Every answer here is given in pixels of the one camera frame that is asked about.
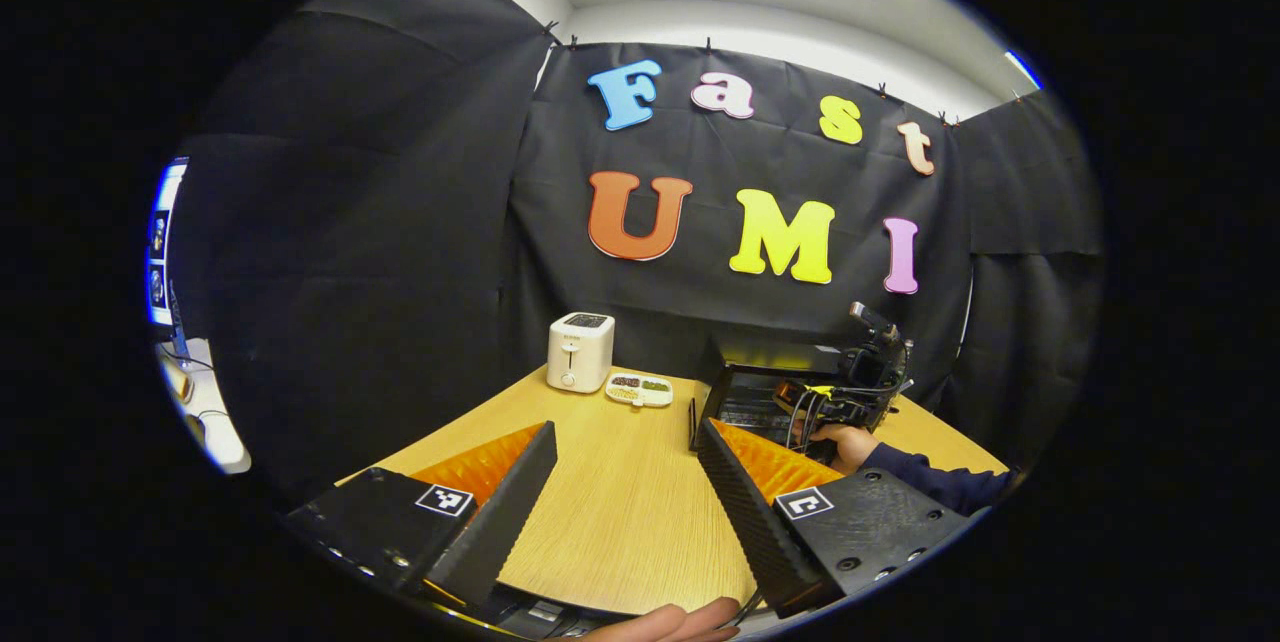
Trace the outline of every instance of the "ceiling light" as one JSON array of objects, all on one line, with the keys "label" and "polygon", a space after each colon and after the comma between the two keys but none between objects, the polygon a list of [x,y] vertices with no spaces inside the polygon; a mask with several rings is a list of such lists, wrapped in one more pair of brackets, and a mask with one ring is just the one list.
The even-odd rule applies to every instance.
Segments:
[{"label": "ceiling light", "polygon": [[1037,90],[1041,90],[1039,82],[1036,81],[1036,77],[1032,77],[1032,73],[1029,73],[1027,65],[1023,64],[1023,60],[1018,59],[1016,54],[1006,51],[1005,59],[1007,59],[1011,64],[1014,64],[1015,68],[1018,68],[1023,74],[1025,74],[1027,78],[1032,81],[1032,84],[1036,84]]}]

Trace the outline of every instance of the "computer monitor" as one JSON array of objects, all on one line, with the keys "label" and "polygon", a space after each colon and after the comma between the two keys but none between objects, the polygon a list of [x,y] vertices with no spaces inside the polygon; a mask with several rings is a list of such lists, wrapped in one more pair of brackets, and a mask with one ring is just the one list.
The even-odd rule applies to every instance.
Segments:
[{"label": "computer monitor", "polygon": [[174,352],[178,356],[187,356],[187,345],[182,333],[182,320],[178,318],[177,297],[173,292],[173,280],[169,278],[169,238],[173,237],[173,212],[178,200],[178,185],[182,185],[182,176],[187,173],[187,156],[179,156],[165,168],[164,178],[156,191],[155,203],[151,206],[151,219],[147,224],[147,272],[146,295],[151,313],[151,322],[156,326],[156,333],[164,341],[174,341]]}]

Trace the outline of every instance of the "navy sleeve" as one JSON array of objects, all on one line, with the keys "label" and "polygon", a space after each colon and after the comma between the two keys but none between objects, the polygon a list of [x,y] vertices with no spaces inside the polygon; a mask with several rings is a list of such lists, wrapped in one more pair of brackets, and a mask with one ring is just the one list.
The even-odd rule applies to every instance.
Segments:
[{"label": "navy sleeve", "polygon": [[1012,476],[1007,472],[973,473],[969,469],[943,472],[929,466],[924,455],[909,455],[879,442],[863,463],[861,469],[879,468],[902,482],[910,483],[933,501],[941,503],[959,514],[970,515],[983,506],[993,505]]}]

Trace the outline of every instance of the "black curtain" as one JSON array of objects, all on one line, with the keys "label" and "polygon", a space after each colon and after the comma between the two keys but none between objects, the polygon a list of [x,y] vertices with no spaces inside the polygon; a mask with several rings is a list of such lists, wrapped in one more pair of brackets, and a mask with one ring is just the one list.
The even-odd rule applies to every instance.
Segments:
[{"label": "black curtain", "polygon": [[549,42],[511,0],[311,0],[187,139],[175,292],[287,499],[503,386],[494,251]]},{"label": "black curtain", "polygon": [[937,414],[1027,469],[1075,404],[1091,361],[1101,197],[1082,137],[1043,91],[968,119],[952,137],[969,200],[973,303]]},{"label": "black curtain", "polygon": [[[605,130],[609,113],[588,78],[652,59],[657,95],[649,121]],[[692,104],[705,72],[750,82],[754,115],[731,118]],[[859,145],[828,139],[819,128],[827,95],[854,101]],[[914,171],[897,127],[919,123],[929,136],[932,176]],[[655,176],[691,182],[675,246],[650,262],[603,254],[588,234],[595,171],[626,171],[631,192],[625,228],[654,228]],[[742,235],[737,191],[768,191],[786,221],[809,200],[835,208],[831,283],[801,283],[772,269],[735,272],[728,260]],[[884,217],[910,219],[919,292],[891,294]],[[684,46],[596,43],[554,49],[534,95],[512,180],[508,221],[511,364],[507,377],[547,361],[547,327],[571,309],[617,317],[614,364],[694,377],[708,333],[850,341],[852,301],[901,324],[915,340],[914,399],[937,404],[955,361],[969,286],[968,215],[950,130],[929,113],[882,98],[876,90],[786,61]]]}]

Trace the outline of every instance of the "hand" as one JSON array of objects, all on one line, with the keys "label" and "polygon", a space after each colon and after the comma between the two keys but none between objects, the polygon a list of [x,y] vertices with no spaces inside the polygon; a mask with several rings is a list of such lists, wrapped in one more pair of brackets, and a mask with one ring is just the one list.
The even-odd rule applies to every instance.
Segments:
[{"label": "hand", "polygon": [[[721,597],[695,611],[686,613],[676,605],[663,605],[646,615],[602,627],[577,639],[586,642],[723,642],[739,633],[736,627],[717,629],[733,619],[741,605],[732,597]],[[572,637],[553,637],[552,641]]]},{"label": "hand", "polygon": [[[795,434],[796,439],[800,439],[800,431],[803,428],[803,422],[796,419],[791,432]],[[874,450],[879,445],[877,437],[872,437],[872,434],[861,427],[850,427],[850,425],[822,425],[822,427],[815,428],[809,436],[809,441],[814,442],[818,440],[832,440],[836,441],[836,459],[831,460],[831,469],[841,474],[851,474],[858,472],[858,468],[863,466]]]}]

